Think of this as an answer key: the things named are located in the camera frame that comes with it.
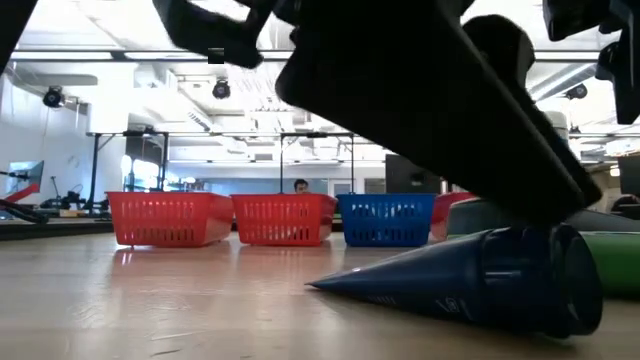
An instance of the wooden floor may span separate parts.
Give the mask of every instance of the wooden floor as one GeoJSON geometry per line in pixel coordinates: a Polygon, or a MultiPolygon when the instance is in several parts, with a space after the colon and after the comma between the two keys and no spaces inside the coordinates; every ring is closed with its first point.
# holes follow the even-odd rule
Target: wooden floor
{"type": "Polygon", "coordinates": [[[638,359],[640,305],[564,343],[412,316],[305,289],[398,252],[118,249],[112,235],[0,243],[2,360],[638,359]]]}

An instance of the blue cone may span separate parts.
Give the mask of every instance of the blue cone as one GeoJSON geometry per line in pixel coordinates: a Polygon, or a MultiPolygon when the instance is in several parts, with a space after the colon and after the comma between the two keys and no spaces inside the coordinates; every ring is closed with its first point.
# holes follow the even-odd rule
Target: blue cone
{"type": "Polygon", "coordinates": [[[506,228],[426,246],[308,285],[424,315],[556,338],[600,325],[603,294],[568,225],[506,228]]]}

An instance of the metal frame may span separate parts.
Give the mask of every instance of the metal frame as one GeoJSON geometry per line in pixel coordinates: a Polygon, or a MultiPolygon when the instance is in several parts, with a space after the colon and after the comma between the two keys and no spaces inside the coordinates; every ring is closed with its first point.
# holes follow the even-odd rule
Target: metal frame
{"type": "Polygon", "coordinates": [[[100,150],[106,145],[107,142],[111,141],[114,137],[142,137],[142,136],[164,136],[164,144],[162,147],[162,172],[160,173],[160,184],[164,184],[164,180],[167,174],[167,164],[169,162],[169,133],[168,132],[158,132],[158,131],[125,131],[121,133],[88,133],[88,136],[93,136],[93,161],[91,167],[91,187],[89,190],[89,198],[87,199],[87,204],[85,205],[89,210],[89,214],[93,214],[93,205],[95,201],[95,191],[96,191],[96,177],[98,174],[98,153],[100,150]],[[102,136],[109,136],[109,138],[103,143],[100,144],[100,138],[102,136]]]}
{"type": "Polygon", "coordinates": [[[327,137],[348,137],[351,139],[351,191],[355,192],[355,137],[354,133],[324,133],[324,132],[308,132],[308,133],[281,133],[280,134],[280,193],[284,194],[284,139],[287,137],[306,137],[307,139],[323,139],[327,137]]]}
{"type": "MultiPolygon", "coordinates": [[[[260,50],[263,62],[286,62],[293,51],[291,50],[260,50]]],[[[598,61],[600,51],[564,51],[543,50],[536,51],[538,63],[587,63],[598,61]]],[[[206,56],[194,54],[184,50],[16,50],[11,55],[15,62],[46,62],[46,63],[206,63],[206,56]]]]}

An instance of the red basket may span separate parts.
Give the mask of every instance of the red basket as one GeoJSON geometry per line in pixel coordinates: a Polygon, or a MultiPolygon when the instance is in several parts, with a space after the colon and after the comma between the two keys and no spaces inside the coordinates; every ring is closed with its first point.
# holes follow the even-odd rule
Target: red basket
{"type": "Polygon", "coordinates": [[[211,193],[109,192],[120,245],[199,247],[231,232],[233,203],[211,193]]]}
{"type": "Polygon", "coordinates": [[[449,219],[449,208],[451,205],[476,196],[469,192],[455,192],[442,194],[436,197],[433,206],[433,216],[431,217],[431,234],[435,241],[445,241],[447,239],[447,220],[449,219]]]}
{"type": "Polygon", "coordinates": [[[331,235],[336,199],[322,194],[231,195],[240,242],[318,246],[331,235]]]}

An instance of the window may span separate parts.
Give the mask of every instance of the window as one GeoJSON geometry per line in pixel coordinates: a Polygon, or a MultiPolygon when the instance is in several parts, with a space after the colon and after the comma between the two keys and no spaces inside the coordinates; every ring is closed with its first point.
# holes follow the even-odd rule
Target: window
{"type": "MultiPolygon", "coordinates": [[[[309,182],[309,191],[315,194],[328,194],[329,186],[326,179],[305,179],[309,182]]],[[[292,194],[293,183],[296,179],[284,179],[283,191],[292,194]]],[[[212,193],[220,195],[232,194],[278,194],[280,179],[207,179],[206,188],[212,193]]]]}

